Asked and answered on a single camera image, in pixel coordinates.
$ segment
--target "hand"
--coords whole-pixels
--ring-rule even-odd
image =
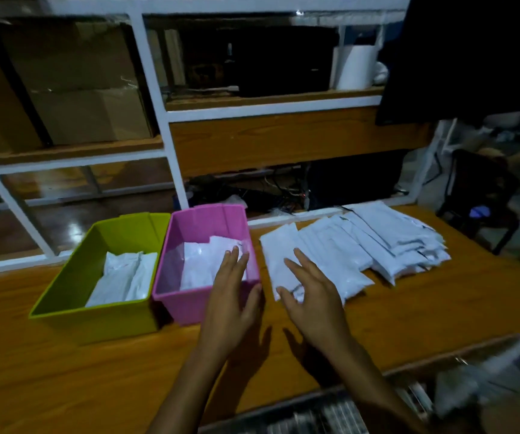
[[[304,302],[281,286],[276,288],[288,315],[304,338],[329,360],[338,351],[350,347],[354,340],[344,316],[342,301],[335,285],[298,248],[294,255],[300,265],[285,259],[284,263],[304,286]]]
[[[198,348],[205,351],[206,356],[213,357],[222,364],[242,341],[260,312],[260,284],[252,288],[246,306],[240,311],[240,285],[248,258],[249,253],[244,253],[238,261],[238,247],[234,247],[231,252],[226,251],[214,279],[206,316],[200,327]]]

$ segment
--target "yellow-green plastic bin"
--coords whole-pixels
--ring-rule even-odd
[[[86,308],[97,281],[103,275],[105,254],[157,253],[159,262],[169,213],[136,213],[93,224],[61,272],[29,313],[80,344],[156,332],[159,329],[151,298],[120,301]],[[156,264],[151,284],[154,284]]]

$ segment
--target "person's left hand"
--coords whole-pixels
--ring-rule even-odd
[[[260,315],[262,286],[255,285],[246,306],[240,311],[239,297],[242,276],[248,264],[249,253],[238,261],[238,247],[226,251],[214,279],[214,287],[206,306],[206,316],[200,328],[199,349],[206,356],[224,363],[238,346],[248,329]]]

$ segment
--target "plastic bin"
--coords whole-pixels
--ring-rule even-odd
[[[163,244],[162,258],[155,276],[153,298],[161,301],[180,325],[199,323],[204,318],[211,286],[180,291],[184,269],[184,242],[205,244],[210,236],[242,241],[250,257],[247,279],[242,282],[240,300],[244,302],[252,287],[260,281],[256,254],[250,239],[246,210],[236,204],[209,204],[174,212]]]
[[[103,275],[108,251],[116,255],[156,252],[159,258],[169,221],[169,213],[136,213],[93,224],[33,306],[29,319],[44,322],[81,344],[157,331],[158,304],[151,298],[151,290],[145,300],[89,308],[85,303]]]

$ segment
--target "chair backrest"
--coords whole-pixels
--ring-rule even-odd
[[[504,165],[464,149],[453,152],[451,174],[454,182],[446,196],[447,205],[461,216],[468,216],[473,207],[480,205],[489,207],[494,216],[507,206],[519,187],[517,177]]]

